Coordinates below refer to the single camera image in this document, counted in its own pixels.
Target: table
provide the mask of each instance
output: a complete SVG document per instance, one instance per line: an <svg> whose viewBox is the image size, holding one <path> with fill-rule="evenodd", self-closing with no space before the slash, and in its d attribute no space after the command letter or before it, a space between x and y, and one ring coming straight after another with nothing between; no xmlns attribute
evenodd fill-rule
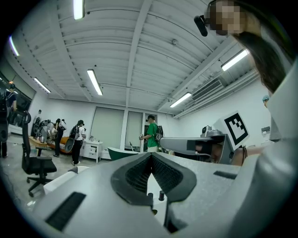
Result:
<svg viewBox="0 0 298 238"><path fill-rule="evenodd" d="M29 136L29 141L30 141L30 144L33 145L33 146L45 147L45 148L47 147L46 143L41 143L39 140L34 139L33 136Z"/></svg>
<svg viewBox="0 0 298 238"><path fill-rule="evenodd" d="M102 142L84 140L81 147L80 156L96 159L98 163L98 158L102 154Z"/></svg>

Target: white desk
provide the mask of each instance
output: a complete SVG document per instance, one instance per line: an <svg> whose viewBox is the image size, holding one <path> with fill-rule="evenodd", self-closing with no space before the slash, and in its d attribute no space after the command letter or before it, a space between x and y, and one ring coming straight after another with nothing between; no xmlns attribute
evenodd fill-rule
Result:
<svg viewBox="0 0 298 238"><path fill-rule="evenodd" d="M102 142L98 141L83 141L83 145L80 151L80 156L96 159L96 163L98 163L98 158L102 155Z"/></svg>

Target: black pants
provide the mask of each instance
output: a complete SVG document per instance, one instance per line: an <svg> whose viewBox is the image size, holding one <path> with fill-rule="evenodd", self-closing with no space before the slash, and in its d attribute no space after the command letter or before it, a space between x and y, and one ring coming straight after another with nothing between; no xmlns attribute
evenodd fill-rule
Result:
<svg viewBox="0 0 298 238"><path fill-rule="evenodd" d="M80 156L80 150L83 145L82 140L74 140L74 146L73 146L73 162L76 165L79 162L79 156Z"/></svg>
<svg viewBox="0 0 298 238"><path fill-rule="evenodd" d="M58 128L58 135L57 138L55 140L55 154L59 155L60 154L60 141L62 139L63 136L63 130L61 130L60 128Z"/></svg>
<svg viewBox="0 0 298 238"><path fill-rule="evenodd" d="M0 152L2 152L2 157L7 156L7 144L6 142L0 142Z"/></svg>

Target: man in green shirt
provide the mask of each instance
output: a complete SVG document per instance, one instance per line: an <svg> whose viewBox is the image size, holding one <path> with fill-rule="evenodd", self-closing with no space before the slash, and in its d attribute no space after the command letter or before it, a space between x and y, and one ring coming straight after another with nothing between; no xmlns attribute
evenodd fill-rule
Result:
<svg viewBox="0 0 298 238"><path fill-rule="evenodd" d="M148 152L157 152L158 151L158 142L155 140L156 132L157 132L157 124L155 122L155 116L149 115L146 120L150 123L147 136L143 136L140 140L147 139L148 140Z"/></svg>

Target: fluorescent ceiling light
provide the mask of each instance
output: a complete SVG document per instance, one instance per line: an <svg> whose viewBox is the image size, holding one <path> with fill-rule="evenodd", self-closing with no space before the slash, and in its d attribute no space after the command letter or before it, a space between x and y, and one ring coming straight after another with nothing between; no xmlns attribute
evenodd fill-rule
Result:
<svg viewBox="0 0 298 238"><path fill-rule="evenodd" d="M181 97L178 101L176 101L175 103L173 103L170 107L175 107L177 106L179 103L183 102L184 100L186 100L187 98L189 98L191 96L191 93L187 93L185 94L183 97Z"/></svg>
<svg viewBox="0 0 298 238"><path fill-rule="evenodd" d="M36 81L36 83L38 83L44 90L46 90L48 93L51 93L50 90L48 90L41 82L39 82L39 80L37 78L34 78L34 80Z"/></svg>
<svg viewBox="0 0 298 238"><path fill-rule="evenodd" d="M74 0L74 19L78 20L85 16L85 0Z"/></svg>
<svg viewBox="0 0 298 238"><path fill-rule="evenodd" d="M19 54L19 52L17 51L17 49L14 45L12 36L9 37L9 42L10 42L10 45L11 45L12 49L14 50L14 53L16 54L16 56L19 56L20 54Z"/></svg>
<svg viewBox="0 0 298 238"><path fill-rule="evenodd" d="M248 50L240 51L237 55L235 55L232 59L230 59L228 62L224 63L222 65L223 71L228 70L231 68L234 64L236 64L238 61L242 60L246 55L249 54Z"/></svg>
<svg viewBox="0 0 298 238"><path fill-rule="evenodd" d="M88 75L89 75L89 78L91 79L91 82L92 82L93 87L95 88L97 94L98 94L99 96L102 96L102 95L103 95L103 94L102 94L102 90L101 90L100 86L98 85L98 81L97 81L97 79L96 79L94 70L93 70L93 69L88 69L88 70L87 70L87 73L88 73Z"/></svg>

